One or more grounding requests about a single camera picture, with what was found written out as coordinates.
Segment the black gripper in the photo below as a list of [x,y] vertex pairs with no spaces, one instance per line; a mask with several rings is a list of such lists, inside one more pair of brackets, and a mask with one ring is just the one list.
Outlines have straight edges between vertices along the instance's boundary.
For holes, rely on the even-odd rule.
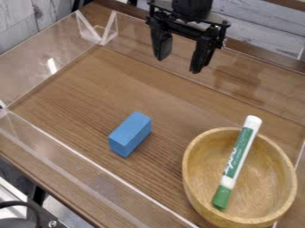
[[200,37],[190,61],[190,72],[199,73],[210,64],[214,47],[223,47],[231,23],[212,12],[212,0],[147,0],[147,5],[156,59],[163,61],[171,54],[172,33],[192,40]]

